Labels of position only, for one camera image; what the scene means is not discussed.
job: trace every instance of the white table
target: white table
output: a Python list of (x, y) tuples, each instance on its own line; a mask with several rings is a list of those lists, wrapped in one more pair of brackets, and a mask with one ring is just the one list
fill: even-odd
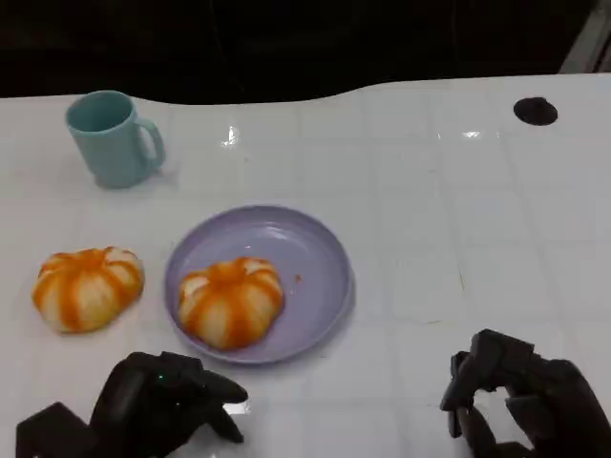
[[(549, 127), (514, 102), (542, 95)], [(132, 351), (187, 353), (162, 302), (180, 238), (221, 210), (277, 203), (345, 244), (358, 300), (332, 342), (289, 364), (205, 360), (251, 401), (246, 444), (203, 431), (178, 457), (463, 456), (439, 411), (451, 355), (491, 327), (578, 364), (611, 413), (611, 76), (396, 83), (303, 103), (138, 101), (171, 155), (127, 191), (95, 187), (64, 126), (74, 97), (0, 101), (0, 454), (62, 401), (86, 421)], [(52, 252), (118, 245), (144, 261), (141, 301), (107, 329), (57, 336), (30, 291)], [(501, 397), (478, 399), (498, 439)]]

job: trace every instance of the black circle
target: black circle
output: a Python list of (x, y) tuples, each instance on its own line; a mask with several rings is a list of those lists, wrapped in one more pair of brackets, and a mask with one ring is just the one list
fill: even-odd
[(558, 119), (558, 110), (543, 97), (522, 98), (514, 105), (520, 121), (533, 126), (549, 126)]

